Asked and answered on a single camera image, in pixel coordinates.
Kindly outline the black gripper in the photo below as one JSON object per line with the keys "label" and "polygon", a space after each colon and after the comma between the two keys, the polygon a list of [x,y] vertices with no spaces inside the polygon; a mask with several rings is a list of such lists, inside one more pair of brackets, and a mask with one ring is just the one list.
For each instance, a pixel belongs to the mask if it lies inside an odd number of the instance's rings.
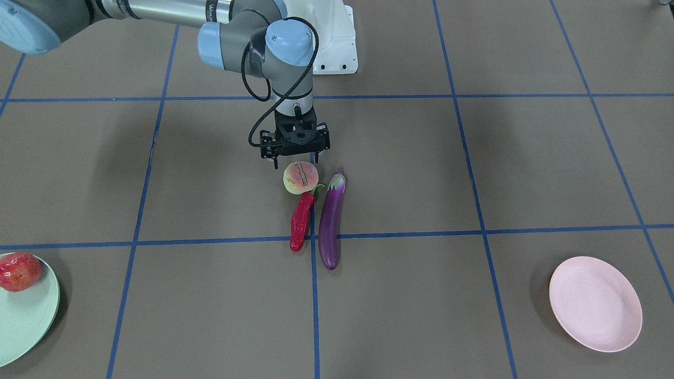
{"label": "black gripper", "polygon": [[[283,132],[309,131],[314,130],[318,125],[317,115],[313,107],[305,113],[300,113],[299,116],[295,114],[295,111],[291,111],[290,115],[286,115],[279,110],[275,110],[275,122],[276,128]],[[320,151],[311,153],[311,163],[313,165],[318,165],[320,154]],[[274,169],[278,170],[279,156],[277,154],[272,156],[272,162]]]}

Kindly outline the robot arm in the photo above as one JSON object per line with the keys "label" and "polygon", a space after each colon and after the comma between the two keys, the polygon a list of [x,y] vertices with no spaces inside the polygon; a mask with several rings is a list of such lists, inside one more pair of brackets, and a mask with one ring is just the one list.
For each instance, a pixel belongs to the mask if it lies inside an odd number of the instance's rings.
{"label": "robot arm", "polygon": [[248,143],[261,157],[330,148],[329,130],[314,110],[313,65],[320,40],[314,26],[289,16],[284,1],[2,1],[2,42],[43,55],[104,19],[149,19],[199,29],[205,65],[264,79],[271,102],[251,128]]}

